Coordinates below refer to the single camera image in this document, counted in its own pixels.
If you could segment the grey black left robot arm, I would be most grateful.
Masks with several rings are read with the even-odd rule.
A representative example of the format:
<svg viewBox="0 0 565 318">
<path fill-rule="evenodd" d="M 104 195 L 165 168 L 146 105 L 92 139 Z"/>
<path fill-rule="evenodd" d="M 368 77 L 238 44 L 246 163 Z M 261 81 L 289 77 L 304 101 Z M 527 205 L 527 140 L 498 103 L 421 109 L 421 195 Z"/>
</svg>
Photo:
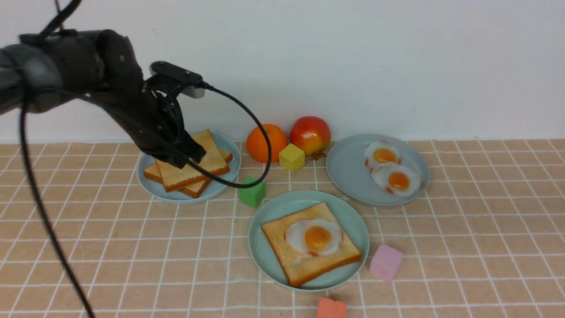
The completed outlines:
<svg viewBox="0 0 565 318">
<path fill-rule="evenodd" d="M 183 168 L 206 155 L 185 129 L 179 94 L 201 98 L 202 76 L 166 61 L 151 63 L 144 79 L 129 38 L 112 30 L 22 34 L 1 49 L 1 114 L 41 114 L 89 96 L 139 149 Z"/>
</svg>

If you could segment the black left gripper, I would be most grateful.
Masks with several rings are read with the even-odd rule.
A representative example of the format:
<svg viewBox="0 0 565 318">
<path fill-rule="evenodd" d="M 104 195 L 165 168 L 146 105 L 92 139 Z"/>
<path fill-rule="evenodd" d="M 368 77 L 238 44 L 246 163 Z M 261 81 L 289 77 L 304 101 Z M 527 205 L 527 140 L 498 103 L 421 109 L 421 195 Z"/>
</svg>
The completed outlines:
<svg viewBox="0 0 565 318">
<path fill-rule="evenodd" d="M 200 164 L 206 149 L 185 129 L 177 97 L 171 92 L 149 88 L 141 73 L 109 73 L 103 87 L 93 92 L 93 100 L 148 155 L 182 169 L 188 163 Z"/>
</svg>

